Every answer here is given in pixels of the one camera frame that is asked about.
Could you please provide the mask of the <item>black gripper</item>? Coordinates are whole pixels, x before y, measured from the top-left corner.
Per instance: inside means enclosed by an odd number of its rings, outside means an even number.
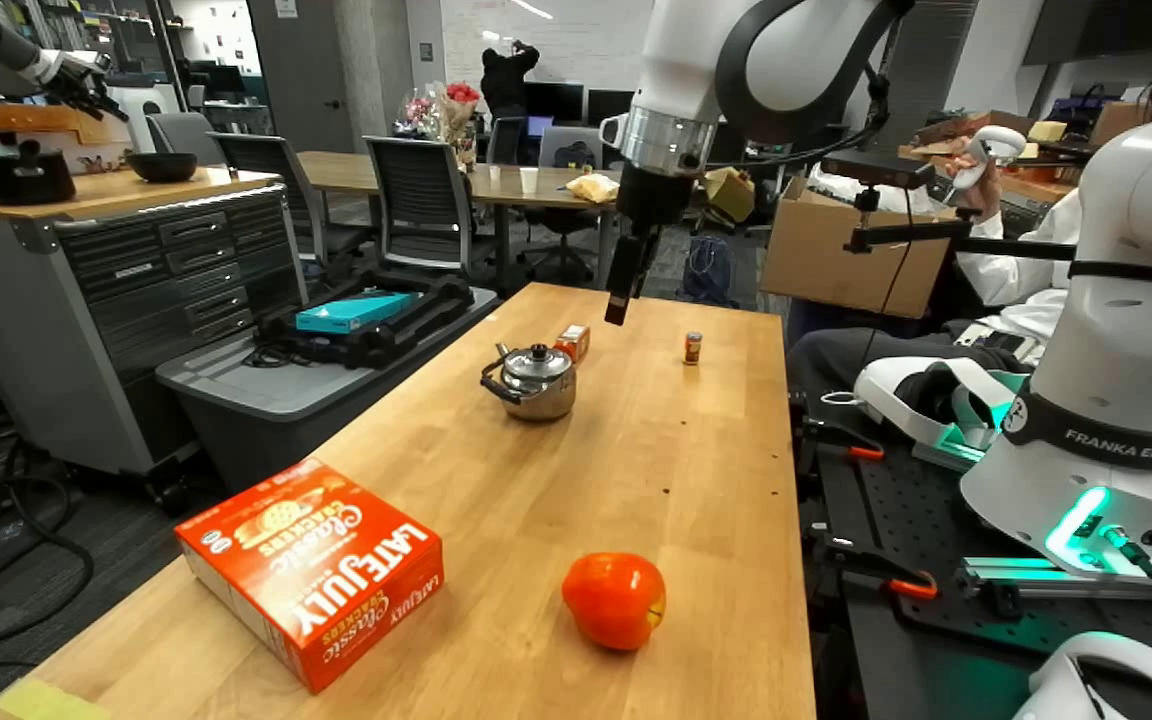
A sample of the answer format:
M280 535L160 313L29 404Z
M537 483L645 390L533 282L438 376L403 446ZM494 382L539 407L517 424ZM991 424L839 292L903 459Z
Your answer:
M649 273L661 251L661 231L673 223L693 199L689 177L656 177L634 163L620 174L614 208L628 220L628 236L614 242L608 269L608 303L605 319L624 324L628 301L645 292Z

